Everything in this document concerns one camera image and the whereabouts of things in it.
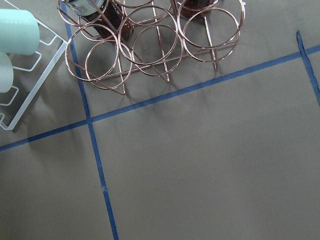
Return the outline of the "green mug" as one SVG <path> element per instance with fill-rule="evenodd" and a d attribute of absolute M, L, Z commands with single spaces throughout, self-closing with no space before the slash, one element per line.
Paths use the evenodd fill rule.
<path fill-rule="evenodd" d="M 0 10 L 0 51 L 16 55 L 33 55 L 40 43 L 36 18 L 27 10 Z"/>

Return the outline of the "white mug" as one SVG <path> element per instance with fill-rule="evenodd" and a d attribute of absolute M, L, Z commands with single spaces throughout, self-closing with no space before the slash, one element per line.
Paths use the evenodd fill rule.
<path fill-rule="evenodd" d="M 0 92 L 7 93 L 14 81 L 14 71 L 10 58 L 4 52 L 0 53 Z"/>

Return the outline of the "tea bottle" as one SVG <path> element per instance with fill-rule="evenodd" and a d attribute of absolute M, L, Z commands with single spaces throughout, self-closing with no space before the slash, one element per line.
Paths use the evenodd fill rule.
<path fill-rule="evenodd" d="M 210 14 L 207 10 L 213 7 L 218 0 L 178 0 L 177 15 L 190 19 L 199 19 Z"/>
<path fill-rule="evenodd" d="M 63 3 L 86 23 L 92 25 L 101 39 L 110 39 L 121 32 L 127 40 L 133 27 L 125 21 L 125 11 L 115 0 L 64 0 Z"/>

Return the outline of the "white mug rack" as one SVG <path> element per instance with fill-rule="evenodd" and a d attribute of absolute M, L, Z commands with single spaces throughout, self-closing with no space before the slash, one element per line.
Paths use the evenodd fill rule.
<path fill-rule="evenodd" d="M 8 0 L 0 2 L 1 9 L 24 10 Z M 13 67 L 13 84 L 8 92 L 0 93 L 0 126 L 7 131 L 15 128 L 67 46 L 61 36 L 37 18 L 36 21 L 39 27 L 36 52 L 32 55 L 6 53 Z"/>

